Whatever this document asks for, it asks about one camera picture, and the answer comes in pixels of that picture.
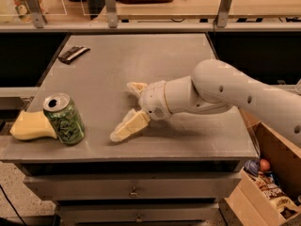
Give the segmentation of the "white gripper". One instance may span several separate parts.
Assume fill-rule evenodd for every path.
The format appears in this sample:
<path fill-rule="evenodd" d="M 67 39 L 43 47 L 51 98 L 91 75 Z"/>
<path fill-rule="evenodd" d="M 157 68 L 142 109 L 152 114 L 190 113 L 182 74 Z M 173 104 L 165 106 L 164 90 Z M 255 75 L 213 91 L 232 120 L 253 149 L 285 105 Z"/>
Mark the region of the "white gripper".
<path fill-rule="evenodd" d="M 120 142 L 148 126 L 150 120 L 164 120 L 171 117 L 166 105 L 165 81 L 149 85 L 141 82 L 129 82 L 128 90 L 137 98 L 142 110 L 131 109 L 121 123 L 110 134 L 113 142 Z"/>

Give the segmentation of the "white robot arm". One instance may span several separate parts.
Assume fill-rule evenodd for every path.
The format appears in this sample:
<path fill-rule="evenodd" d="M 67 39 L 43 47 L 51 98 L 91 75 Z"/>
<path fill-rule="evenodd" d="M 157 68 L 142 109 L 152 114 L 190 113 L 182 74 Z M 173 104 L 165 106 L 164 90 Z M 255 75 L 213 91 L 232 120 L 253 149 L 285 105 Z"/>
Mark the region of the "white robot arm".
<path fill-rule="evenodd" d="M 140 109 L 130 110 L 111 133 L 114 142 L 143 130 L 151 120 L 177 113 L 218 114 L 236 106 L 301 145 L 301 96 L 255 80 L 221 60 L 203 60 L 191 75 L 179 79 L 130 82 L 127 87 Z"/>

